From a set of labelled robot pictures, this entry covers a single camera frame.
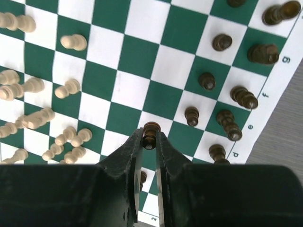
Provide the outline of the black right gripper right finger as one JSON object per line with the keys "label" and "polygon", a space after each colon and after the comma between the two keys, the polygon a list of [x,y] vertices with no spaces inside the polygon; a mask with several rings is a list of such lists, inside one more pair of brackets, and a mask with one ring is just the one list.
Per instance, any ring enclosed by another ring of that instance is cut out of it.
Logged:
{"label": "black right gripper right finger", "polygon": [[194,164],[156,134],[162,227],[300,227],[303,188],[285,166]]}

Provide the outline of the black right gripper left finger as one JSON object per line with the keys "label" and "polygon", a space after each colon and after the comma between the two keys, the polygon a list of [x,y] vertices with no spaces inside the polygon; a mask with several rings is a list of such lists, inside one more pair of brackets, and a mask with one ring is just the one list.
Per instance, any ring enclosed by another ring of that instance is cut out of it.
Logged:
{"label": "black right gripper left finger", "polygon": [[2,165],[3,227],[131,227],[138,221],[143,131],[94,165]]}

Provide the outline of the dark pawn chess piece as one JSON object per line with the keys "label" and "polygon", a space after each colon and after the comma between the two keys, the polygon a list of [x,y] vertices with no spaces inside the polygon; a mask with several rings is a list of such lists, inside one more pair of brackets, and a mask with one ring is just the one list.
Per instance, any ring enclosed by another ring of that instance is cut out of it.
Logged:
{"label": "dark pawn chess piece", "polygon": [[143,127],[143,147],[152,150],[156,147],[156,132],[160,132],[161,127],[156,122],[147,122]]}

